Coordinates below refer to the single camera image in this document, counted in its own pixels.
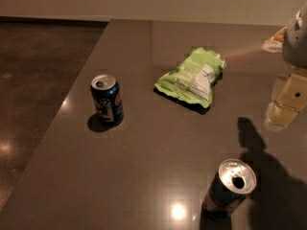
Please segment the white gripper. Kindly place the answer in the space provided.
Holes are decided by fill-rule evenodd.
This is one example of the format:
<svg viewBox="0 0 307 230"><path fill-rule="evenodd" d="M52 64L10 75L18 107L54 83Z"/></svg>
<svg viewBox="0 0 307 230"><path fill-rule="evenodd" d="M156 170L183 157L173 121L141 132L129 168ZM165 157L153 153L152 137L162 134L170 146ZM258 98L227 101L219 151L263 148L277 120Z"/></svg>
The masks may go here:
<svg viewBox="0 0 307 230"><path fill-rule="evenodd" d="M265 41L262 49L282 53L283 58L296 68L307 68L307 2L283 27ZM280 131L287 127L307 106L307 70L299 69L288 76L279 76L272 90L265 128Z"/></svg>

